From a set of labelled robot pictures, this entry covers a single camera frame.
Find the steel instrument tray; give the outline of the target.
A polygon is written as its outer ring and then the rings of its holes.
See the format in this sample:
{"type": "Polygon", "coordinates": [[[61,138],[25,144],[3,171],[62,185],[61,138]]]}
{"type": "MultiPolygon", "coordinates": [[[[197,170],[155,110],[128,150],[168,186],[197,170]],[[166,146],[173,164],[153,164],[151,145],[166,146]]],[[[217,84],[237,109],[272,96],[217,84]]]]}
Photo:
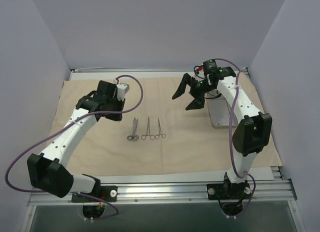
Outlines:
{"type": "Polygon", "coordinates": [[[206,100],[210,121],[213,128],[222,129],[229,127],[231,106],[224,97],[213,98],[206,100]]]}

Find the steel surgical forceps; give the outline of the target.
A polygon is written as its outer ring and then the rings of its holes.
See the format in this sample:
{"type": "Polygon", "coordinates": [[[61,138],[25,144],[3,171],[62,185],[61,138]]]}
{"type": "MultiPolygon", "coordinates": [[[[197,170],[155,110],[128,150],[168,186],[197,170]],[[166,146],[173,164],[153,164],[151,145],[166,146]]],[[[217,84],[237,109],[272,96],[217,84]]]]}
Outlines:
{"type": "Polygon", "coordinates": [[[151,134],[151,128],[150,128],[150,117],[147,119],[147,127],[146,127],[146,132],[145,134],[141,135],[141,139],[144,141],[147,138],[150,138],[151,140],[155,140],[156,137],[154,134],[151,134]]]}

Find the steel clamp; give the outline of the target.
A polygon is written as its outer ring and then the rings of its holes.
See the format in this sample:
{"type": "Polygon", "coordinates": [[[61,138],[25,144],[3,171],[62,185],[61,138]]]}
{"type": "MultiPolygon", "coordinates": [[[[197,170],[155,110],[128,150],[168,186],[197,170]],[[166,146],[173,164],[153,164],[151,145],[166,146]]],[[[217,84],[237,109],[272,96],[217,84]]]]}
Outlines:
{"type": "Polygon", "coordinates": [[[157,122],[158,122],[158,133],[155,135],[155,139],[156,140],[165,139],[167,135],[162,132],[161,122],[159,118],[157,119],[157,122]]]}

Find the steel surgical scissors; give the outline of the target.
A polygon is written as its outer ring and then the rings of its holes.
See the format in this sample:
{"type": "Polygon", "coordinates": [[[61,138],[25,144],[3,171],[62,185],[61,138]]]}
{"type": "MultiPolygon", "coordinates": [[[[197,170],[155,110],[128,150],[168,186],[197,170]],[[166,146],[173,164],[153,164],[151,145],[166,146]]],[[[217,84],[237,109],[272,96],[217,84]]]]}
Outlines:
{"type": "Polygon", "coordinates": [[[136,142],[139,139],[139,136],[136,135],[137,123],[134,122],[132,126],[132,134],[127,136],[128,141],[136,142]]]}

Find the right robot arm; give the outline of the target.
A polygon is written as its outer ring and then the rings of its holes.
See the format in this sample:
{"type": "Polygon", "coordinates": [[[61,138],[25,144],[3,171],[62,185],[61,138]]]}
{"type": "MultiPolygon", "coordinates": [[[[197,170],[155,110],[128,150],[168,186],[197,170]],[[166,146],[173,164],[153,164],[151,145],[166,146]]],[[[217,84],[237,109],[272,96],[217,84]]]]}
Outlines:
{"type": "Polygon", "coordinates": [[[172,99],[177,99],[185,93],[186,87],[190,87],[189,94],[193,100],[185,108],[187,111],[202,109],[205,94],[214,90],[230,105],[228,137],[231,168],[225,174],[227,182],[222,185],[222,192],[232,199],[240,193],[239,184],[248,179],[254,159],[268,145],[273,119],[269,113],[258,109],[244,92],[239,82],[240,73],[234,71],[236,65],[231,62],[227,67],[219,67],[216,62],[215,58],[209,59],[199,66],[203,71],[201,79],[185,73],[172,99]]]}

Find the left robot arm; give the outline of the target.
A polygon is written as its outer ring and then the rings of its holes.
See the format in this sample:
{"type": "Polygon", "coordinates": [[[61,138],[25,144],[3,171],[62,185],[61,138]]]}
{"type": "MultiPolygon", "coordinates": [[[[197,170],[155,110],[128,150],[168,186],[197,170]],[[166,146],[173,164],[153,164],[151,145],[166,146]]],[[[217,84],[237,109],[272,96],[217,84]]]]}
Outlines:
{"type": "Polygon", "coordinates": [[[69,160],[83,137],[101,117],[121,121],[126,83],[99,81],[97,89],[79,99],[64,126],[64,131],[40,154],[31,154],[27,168],[31,185],[59,198],[68,193],[82,193],[90,202],[101,195],[99,179],[86,174],[72,174],[67,170],[69,160]]]}

